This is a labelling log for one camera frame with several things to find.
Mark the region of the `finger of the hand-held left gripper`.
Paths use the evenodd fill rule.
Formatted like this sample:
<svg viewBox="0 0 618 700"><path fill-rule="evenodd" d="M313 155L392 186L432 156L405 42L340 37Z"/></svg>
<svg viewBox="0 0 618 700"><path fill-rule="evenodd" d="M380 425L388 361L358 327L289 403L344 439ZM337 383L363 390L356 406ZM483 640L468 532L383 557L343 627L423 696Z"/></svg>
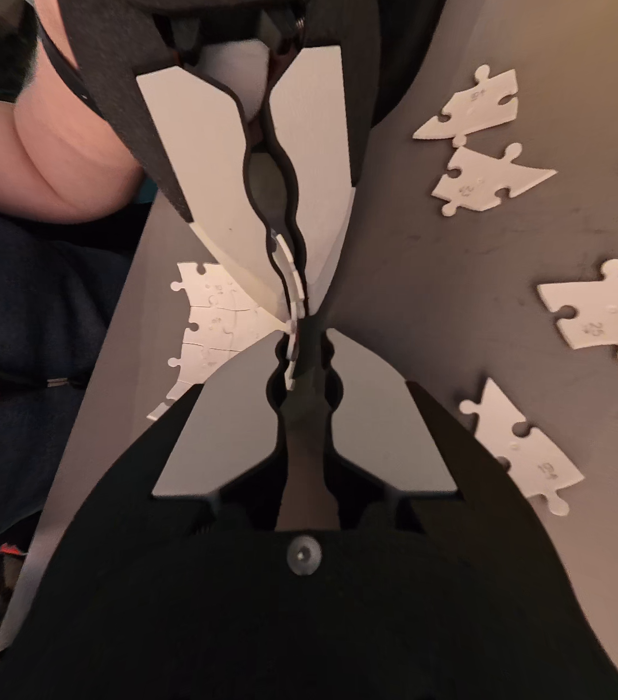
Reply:
<svg viewBox="0 0 618 700"><path fill-rule="evenodd" d="M341 48L302 49L270 91L269 107L297 182L295 221L312 316L336 273L355 198Z"/></svg>
<svg viewBox="0 0 618 700"><path fill-rule="evenodd" d="M250 148L237 97L179 66L136 81L191 214L191 230L254 302L289 318L269 224L248 184Z"/></svg>

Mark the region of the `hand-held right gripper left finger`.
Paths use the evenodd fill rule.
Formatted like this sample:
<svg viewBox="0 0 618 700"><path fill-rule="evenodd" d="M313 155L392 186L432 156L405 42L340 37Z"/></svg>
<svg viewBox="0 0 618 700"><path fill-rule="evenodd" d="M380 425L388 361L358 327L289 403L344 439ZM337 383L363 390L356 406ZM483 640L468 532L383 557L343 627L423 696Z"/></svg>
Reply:
<svg viewBox="0 0 618 700"><path fill-rule="evenodd" d="M269 334L204 384L152 490L210 498L275 452L287 398L287 334Z"/></svg>

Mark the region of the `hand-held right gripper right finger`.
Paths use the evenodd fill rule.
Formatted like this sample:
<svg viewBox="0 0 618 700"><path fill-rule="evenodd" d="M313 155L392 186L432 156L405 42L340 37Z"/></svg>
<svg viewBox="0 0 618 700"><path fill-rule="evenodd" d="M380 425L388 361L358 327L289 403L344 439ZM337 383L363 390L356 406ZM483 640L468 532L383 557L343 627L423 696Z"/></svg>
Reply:
<svg viewBox="0 0 618 700"><path fill-rule="evenodd" d="M322 364L332 455L399 495L456 493L402 374L335 328L322 338Z"/></svg>

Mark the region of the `assembled white puzzle section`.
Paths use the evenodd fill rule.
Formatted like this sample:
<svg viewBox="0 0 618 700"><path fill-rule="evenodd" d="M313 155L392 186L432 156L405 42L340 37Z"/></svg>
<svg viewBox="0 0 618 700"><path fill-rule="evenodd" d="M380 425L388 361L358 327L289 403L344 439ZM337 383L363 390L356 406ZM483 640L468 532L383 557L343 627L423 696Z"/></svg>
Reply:
<svg viewBox="0 0 618 700"><path fill-rule="evenodd" d="M290 340L288 358L296 349L296 320L282 322L254 302L218 263L177 263L180 280L173 291L186 293L190 312L180 355L168 365L179 371L173 388L148 415L156 421L196 384L204 384L223 364L275 331Z"/></svg>

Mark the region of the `white puzzle piece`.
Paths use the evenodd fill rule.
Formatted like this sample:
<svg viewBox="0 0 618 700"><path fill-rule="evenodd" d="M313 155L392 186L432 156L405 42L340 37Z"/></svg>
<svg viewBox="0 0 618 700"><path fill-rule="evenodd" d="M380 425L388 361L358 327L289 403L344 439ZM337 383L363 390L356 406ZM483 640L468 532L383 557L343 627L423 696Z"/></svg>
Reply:
<svg viewBox="0 0 618 700"><path fill-rule="evenodd" d="M297 270L294 254L285 238L278 232L271 230L271 237L275 244L272 257L279 269L279 274L286 287L289 321L287 322L287 334L289 336L286 359L288 362L285 370L285 387L293 390L295 387L295 370L300 353L301 341L299 339L299 322L305 318L305 286Z"/></svg>

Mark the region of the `person's left forearm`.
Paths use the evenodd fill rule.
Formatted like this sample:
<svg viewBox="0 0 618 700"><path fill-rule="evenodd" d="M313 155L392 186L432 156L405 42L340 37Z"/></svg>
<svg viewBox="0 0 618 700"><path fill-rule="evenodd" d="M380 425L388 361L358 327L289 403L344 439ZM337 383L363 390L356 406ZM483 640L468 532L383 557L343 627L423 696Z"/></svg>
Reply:
<svg viewBox="0 0 618 700"><path fill-rule="evenodd" d="M131 156L86 157L27 112L0 102L0 214L44 223L99 220L127 206L144 179Z"/></svg>

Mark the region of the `scattered loose puzzle pieces group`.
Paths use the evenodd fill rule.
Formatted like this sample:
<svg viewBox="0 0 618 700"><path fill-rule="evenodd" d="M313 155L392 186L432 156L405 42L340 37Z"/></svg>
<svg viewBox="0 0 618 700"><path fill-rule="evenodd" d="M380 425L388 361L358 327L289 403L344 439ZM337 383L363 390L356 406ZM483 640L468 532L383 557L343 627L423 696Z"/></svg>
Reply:
<svg viewBox="0 0 618 700"><path fill-rule="evenodd" d="M442 201L444 217L459 211L483 213L502 204L499 191L518 197L556 175L556 170L521 165L522 144L506 146L500 157L467 146L468 136L514 121L518 115L515 69L492 75L488 65L474 71L474 85L453 93L442 107L414 133L420 141L448 140L453 154L431 196ZM605 260L600 278L537 286L549 312L569 305L575 315L559 319L560 336L571 349L612 346L618 360L618 259ZM524 497L541 496L552 514L566 516L568 503L559 491L579 484L584 476L565 453L539 428L524 436L514 426L527 419L493 379L487 379L479 402L464 400L460 412L477 415L475 438L508 466L508 475Z"/></svg>

